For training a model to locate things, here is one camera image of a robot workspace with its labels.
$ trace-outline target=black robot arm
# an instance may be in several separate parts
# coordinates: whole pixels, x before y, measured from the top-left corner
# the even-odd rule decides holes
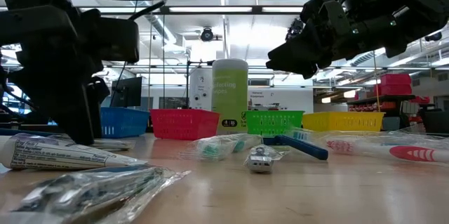
[[[443,28],[449,0],[310,0],[304,30],[269,52],[267,67],[312,77],[332,61],[385,47],[388,57]]]
[[[102,60],[137,62],[139,30],[134,19],[102,18],[99,10],[81,12],[71,0],[5,0],[0,12],[0,46],[20,43],[22,69],[0,81],[20,87],[40,113],[55,120],[77,143],[101,137],[100,102],[109,95],[104,81],[92,78]]]

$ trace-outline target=toothbrush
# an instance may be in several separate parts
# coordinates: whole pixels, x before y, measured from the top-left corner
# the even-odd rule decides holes
[[[395,157],[416,162],[449,162],[449,151],[417,146],[384,146],[374,143],[352,143],[345,140],[328,140],[326,145],[342,154],[374,157]]]

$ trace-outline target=red storage bin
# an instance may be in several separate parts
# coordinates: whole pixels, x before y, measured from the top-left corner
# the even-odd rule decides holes
[[[418,103],[418,104],[429,104],[430,97],[416,97],[415,99],[411,100],[411,102]]]
[[[380,86],[411,84],[412,79],[409,74],[385,74],[380,77]]]
[[[220,114],[197,109],[152,109],[154,136],[198,140],[215,136]]]
[[[410,85],[379,86],[379,91],[379,95],[411,95],[412,87]]]

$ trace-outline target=wrapped toothbrush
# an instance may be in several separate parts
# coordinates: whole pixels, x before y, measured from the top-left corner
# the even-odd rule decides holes
[[[188,173],[146,165],[68,173],[39,183],[0,223],[131,223]]]
[[[262,136],[239,133],[233,135],[213,136],[194,140],[186,150],[179,153],[180,159],[194,159],[217,162],[233,152],[241,152],[259,145]]]
[[[327,147],[334,153],[402,159],[414,162],[449,162],[447,138],[411,133],[326,131],[308,132],[293,129],[295,135],[307,135],[313,144]]]

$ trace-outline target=blue basket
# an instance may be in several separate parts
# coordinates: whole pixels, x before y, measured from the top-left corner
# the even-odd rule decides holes
[[[103,138],[125,138],[145,133],[149,112],[120,107],[101,107]]]

